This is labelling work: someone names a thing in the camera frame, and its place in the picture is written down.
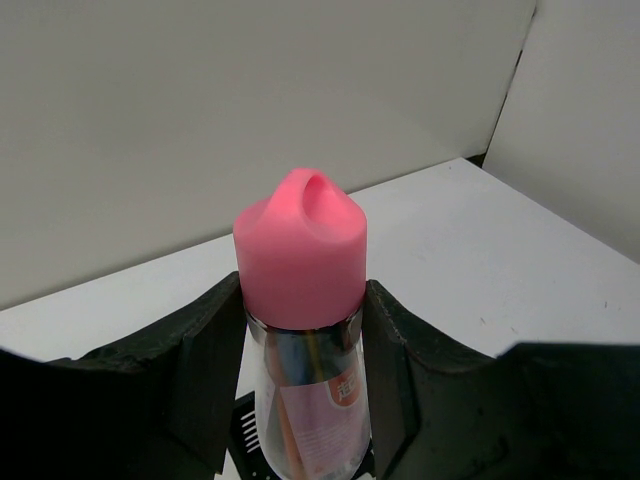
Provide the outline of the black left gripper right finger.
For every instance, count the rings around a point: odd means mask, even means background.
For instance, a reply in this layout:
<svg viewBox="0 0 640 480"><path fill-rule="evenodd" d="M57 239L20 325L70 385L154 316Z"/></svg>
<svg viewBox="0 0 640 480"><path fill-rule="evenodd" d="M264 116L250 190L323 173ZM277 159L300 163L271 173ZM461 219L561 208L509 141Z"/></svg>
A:
<svg viewBox="0 0 640 480"><path fill-rule="evenodd" d="M635 345L524 342L490 357L372 280L364 359L380 479L639 475Z"/></svg>

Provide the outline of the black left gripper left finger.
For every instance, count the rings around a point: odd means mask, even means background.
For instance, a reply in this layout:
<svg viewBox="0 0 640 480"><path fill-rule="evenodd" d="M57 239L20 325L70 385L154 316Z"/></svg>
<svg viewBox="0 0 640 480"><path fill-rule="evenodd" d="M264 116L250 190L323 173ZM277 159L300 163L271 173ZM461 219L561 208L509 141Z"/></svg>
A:
<svg viewBox="0 0 640 480"><path fill-rule="evenodd" d="M237 273L79 359L1 354L5 479L210 479L246 332Z"/></svg>

